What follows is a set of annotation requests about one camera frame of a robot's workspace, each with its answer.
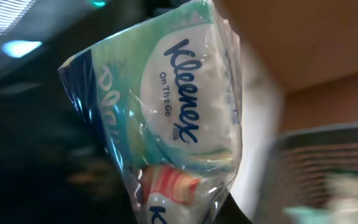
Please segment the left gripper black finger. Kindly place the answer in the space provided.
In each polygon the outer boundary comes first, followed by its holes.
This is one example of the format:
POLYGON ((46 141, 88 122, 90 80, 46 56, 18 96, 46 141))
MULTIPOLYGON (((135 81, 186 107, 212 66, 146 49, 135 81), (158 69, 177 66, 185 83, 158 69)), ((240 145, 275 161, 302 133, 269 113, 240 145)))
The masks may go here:
POLYGON ((243 214, 232 195, 229 194, 216 216, 216 224, 252 224, 252 222, 243 214))

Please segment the light teal small packet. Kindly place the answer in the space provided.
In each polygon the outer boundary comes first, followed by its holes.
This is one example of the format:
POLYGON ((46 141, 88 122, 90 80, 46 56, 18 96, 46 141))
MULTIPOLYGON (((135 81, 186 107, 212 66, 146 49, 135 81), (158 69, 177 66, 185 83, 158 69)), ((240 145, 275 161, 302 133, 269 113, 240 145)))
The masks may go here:
POLYGON ((288 207, 283 209, 283 213, 297 224, 358 224, 358 208, 324 210, 288 207))

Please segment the multicolour tissue pack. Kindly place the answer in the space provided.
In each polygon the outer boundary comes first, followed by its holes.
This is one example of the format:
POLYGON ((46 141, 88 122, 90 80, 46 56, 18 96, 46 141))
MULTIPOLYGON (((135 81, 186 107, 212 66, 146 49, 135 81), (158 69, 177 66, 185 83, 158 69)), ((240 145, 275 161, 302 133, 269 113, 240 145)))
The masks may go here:
POLYGON ((212 1, 111 35, 58 69, 139 223, 212 223, 242 156, 240 38, 212 1))

